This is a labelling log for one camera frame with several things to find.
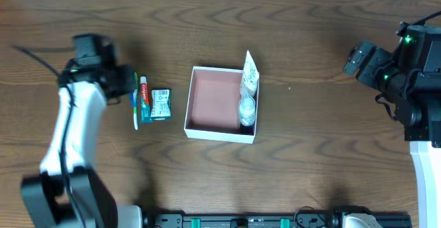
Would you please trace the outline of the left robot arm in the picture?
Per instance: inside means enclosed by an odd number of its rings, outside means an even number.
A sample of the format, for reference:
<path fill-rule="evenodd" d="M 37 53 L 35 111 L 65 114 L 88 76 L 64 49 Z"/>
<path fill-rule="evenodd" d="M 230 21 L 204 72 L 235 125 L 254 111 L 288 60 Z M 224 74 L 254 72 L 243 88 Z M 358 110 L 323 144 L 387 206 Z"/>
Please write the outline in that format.
<path fill-rule="evenodd" d="M 118 205 L 94 169 L 101 117 L 114 100 L 137 88 L 134 70 L 116 60 L 101 34 L 73 37 L 76 56 L 57 72 L 59 113 L 39 173 L 21 181 L 33 225 L 44 227 L 142 227 L 137 205 Z"/>

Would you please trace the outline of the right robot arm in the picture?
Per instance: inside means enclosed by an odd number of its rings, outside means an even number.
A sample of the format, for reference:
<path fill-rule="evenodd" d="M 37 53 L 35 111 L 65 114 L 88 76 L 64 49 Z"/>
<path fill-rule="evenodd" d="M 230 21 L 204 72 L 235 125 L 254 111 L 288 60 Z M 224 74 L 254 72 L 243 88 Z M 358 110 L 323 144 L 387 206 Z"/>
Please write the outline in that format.
<path fill-rule="evenodd" d="M 440 226 L 440 28 L 400 23 L 389 52 L 362 41 L 343 71 L 379 92 L 376 103 L 404 127 L 417 179 L 419 225 Z"/>

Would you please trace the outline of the green and white soap packet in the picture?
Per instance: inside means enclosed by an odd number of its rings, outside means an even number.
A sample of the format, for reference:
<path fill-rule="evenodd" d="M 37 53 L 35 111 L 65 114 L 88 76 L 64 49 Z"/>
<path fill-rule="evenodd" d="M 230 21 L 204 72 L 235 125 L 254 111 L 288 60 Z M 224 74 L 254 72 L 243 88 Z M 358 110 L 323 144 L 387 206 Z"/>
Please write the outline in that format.
<path fill-rule="evenodd" d="M 171 116 L 171 90 L 152 90 L 152 119 L 166 120 Z"/>

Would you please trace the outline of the blue disposable razor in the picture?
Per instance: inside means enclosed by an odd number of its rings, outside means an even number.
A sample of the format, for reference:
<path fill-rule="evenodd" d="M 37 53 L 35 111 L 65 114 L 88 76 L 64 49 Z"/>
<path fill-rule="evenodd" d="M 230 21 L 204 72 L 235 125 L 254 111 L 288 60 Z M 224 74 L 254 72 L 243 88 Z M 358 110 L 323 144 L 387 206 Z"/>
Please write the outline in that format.
<path fill-rule="evenodd" d="M 130 93 L 130 103 L 133 108 L 136 107 L 136 90 Z"/>

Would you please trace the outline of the green and white toothbrush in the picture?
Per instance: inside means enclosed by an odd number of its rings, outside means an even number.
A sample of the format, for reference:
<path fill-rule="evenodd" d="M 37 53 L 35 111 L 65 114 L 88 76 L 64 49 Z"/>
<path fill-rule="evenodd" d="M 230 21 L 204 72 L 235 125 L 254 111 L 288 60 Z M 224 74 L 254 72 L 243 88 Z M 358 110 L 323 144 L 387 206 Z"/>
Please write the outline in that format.
<path fill-rule="evenodd" d="M 139 122 L 138 122 L 138 109 L 137 109 L 137 94 L 138 94 L 138 74 L 135 72 L 134 73 L 134 80 L 136 83 L 135 89 L 136 90 L 136 107 L 132 108 L 133 109 L 133 120 L 134 120 L 134 129 L 138 130 L 139 129 Z"/>

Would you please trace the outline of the red and teal toothpaste tube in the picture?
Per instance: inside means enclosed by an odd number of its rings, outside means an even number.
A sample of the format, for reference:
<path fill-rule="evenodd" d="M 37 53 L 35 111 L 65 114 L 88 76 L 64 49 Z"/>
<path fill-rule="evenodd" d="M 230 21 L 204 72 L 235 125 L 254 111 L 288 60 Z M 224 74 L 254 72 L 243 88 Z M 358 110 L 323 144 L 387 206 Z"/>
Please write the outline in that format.
<path fill-rule="evenodd" d="M 140 95 L 141 95 L 141 122 L 142 123 L 152 123 L 151 117 L 151 107 L 150 107 L 150 98 L 149 98 L 149 90 L 147 77 L 142 76 L 140 78 Z"/>

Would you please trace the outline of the white floral lotion tube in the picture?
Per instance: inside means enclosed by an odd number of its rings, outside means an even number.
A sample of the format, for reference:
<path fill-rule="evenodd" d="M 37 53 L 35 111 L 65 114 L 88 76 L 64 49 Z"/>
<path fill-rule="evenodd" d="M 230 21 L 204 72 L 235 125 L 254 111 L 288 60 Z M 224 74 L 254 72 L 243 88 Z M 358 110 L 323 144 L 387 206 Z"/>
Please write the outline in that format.
<path fill-rule="evenodd" d="M 260 73 L 257 70 L 250 51 L 248 50 L 245 57 L 240 90 L 247 90 L 247 93 L 251 97 L 254 97 L 258 89 L 259 78 Z"/>

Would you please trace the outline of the clear pump soap bottle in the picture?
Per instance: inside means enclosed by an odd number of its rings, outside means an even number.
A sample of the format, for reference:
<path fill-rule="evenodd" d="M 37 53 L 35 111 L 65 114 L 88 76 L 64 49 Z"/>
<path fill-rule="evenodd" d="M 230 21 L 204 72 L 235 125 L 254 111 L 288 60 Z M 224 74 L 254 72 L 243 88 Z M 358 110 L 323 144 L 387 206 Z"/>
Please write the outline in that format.
<path fill-rule="evenodd" d="M 252 135 L 256 122 L 256 103 L 245 88 L 240 91 L 240 94 L 241 98 L 238 104 L 240 130 L 243 134 Z"/>

